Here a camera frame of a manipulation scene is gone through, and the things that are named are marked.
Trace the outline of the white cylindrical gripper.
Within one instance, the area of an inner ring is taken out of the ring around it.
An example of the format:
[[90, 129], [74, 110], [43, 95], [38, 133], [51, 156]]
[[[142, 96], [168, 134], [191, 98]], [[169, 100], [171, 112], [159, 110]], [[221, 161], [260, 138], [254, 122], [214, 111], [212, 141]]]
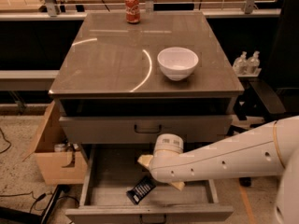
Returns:
[[[166, 155], [172, 155], [173, 153], [178, 155], [183, 152], [183, 146], [183, 140], [179, 136], [171, 133], [164, 133], [157, 137], [153, 153], [155, 155], [162, 155], [163, 153]], [[137, 162], [143, 167], [149, 167], [152, 159], [152, 155], [141, 155]], [[185, 187], [184, 182], [171, 182], [170, 185], [179, 191], [182, 191]]]

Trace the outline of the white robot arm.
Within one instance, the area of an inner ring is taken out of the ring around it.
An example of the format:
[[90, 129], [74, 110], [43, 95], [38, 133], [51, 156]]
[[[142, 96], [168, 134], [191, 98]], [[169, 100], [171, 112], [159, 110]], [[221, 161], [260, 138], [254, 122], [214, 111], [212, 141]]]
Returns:
[[158, 136], [151, 155], [138, 162], [162, 183], [279, 175], [272, 224], [299, 222], [299, 117], [275, 120], [189, 152], [174, 134]]

